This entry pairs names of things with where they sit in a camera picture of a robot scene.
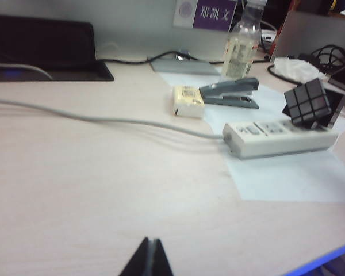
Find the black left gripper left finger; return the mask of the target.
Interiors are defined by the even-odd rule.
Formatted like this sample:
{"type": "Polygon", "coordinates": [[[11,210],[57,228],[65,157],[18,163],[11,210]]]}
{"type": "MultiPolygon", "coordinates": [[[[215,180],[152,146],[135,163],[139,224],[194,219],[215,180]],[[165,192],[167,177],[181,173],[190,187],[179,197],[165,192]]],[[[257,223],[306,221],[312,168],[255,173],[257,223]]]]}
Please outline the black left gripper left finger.
{"type": "Polygon", "coordinates": [[[149,238],[145,237],[133,253],[128,263],[120,272],[120,276],[143,275],[147,263],[149,238]]]}

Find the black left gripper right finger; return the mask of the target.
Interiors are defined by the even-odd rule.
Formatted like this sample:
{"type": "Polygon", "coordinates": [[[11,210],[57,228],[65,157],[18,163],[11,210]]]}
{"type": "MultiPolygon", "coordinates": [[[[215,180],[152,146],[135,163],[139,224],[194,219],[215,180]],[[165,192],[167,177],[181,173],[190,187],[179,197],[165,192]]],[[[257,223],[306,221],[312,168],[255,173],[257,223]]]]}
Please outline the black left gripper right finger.
{"type": "Polygon", "coordinates": [[[156,276],[173,276],[167,255],[164,251],[163,244],[160,239],[154,240],[154,251],[152,261],[152,275],[156,276]]]}

